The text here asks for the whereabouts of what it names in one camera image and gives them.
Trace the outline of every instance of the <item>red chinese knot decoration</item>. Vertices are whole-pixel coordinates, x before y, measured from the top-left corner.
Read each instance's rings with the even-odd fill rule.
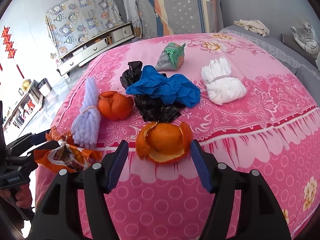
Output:
[[[6,45],[5,51],[8,52],[8,58],[14,58],[16,49],[13,48],[13,41],[10,41],[11,34],[9,34],[10,27],[4,27],[1,37],[4,38],[3,45]]]

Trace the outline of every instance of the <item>white cabinet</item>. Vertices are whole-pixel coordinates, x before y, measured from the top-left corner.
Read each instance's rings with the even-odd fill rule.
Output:
[[[128,26],[122,28],[122,32],[123,32],[124,38],[131,36],[132,35],[131,25],[128,25]]]
[[[82,53],[78,53],[72,58],[68,59],[66,62],[64,62],[62,65],[58,66],[58,71],[61,76],[66,74],[70,71],[70,69],[73,69],[75,66],[79,65],[84,60],[84,57]]]
[[[93,41],[95,39],[98,39],[98,37],[92,38],[90,41],[87,41],[86,43],[87,46],[88,44],[91,44],[89,47],[78,52],[72,58],[68,59],[62,65],[58,66],[57,70],[60,73],[60,75],[68,78],[67,73],[70,70],[72,70],[74,67],[78,65],[83,66],[84,64],[94,59],[101,53],[107,51],[108,49],[111,49],[115,46],[120,45],[125,41],[128,41],[134,38],[130,23],[118,26],[117,28],[115,28],[115,30],[109,30],[105,32],[104,37],[106,36],[112,36],[114,43],[108,44],[108,41],[106,38],[103,38],[101,41],[93,43]]]
[[[86,59],[106,47],[108,47],[107,39],[102,39],[101,41],[96,42],[90,47],[87,47],[80,53],[83,55],[84,59]]]
[[[124,35],[123,35],[122,28],[121,29],[117,29],[114,32],[112,32],[112,37],[113,37],[113,40],[115,42],[123,40],[124,39]]]

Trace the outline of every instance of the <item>orange peel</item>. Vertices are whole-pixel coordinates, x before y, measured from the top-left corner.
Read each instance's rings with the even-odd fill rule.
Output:
[[[151,122],[144,126],[136,139],[136,152],[140,159],[155,164],[170,164],[189,153],[193,139],[189,125]]]

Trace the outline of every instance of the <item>floor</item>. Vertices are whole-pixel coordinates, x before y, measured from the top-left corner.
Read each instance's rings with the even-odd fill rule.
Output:
[[[43,109],[33,117],[20,136],[30,132],[40,133],[50,128],[52,120],[61,107],[64,99],[85,72],[88,65],[89,63],[83,67],[74,68],[68,79],[63,78],[52,88],[50,94],[44,98]]]

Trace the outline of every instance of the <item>human hand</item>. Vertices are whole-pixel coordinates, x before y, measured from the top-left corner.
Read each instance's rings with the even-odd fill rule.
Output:
[[[11,196],[10,190],[0,190],[0,196],[4,198],[8,203],[8,197]],[[20,208],[28,209],[32,204],[32,195],[29,189],[29,184],[21,185],[20,190],[15,195],[17,199],[17,206]]]

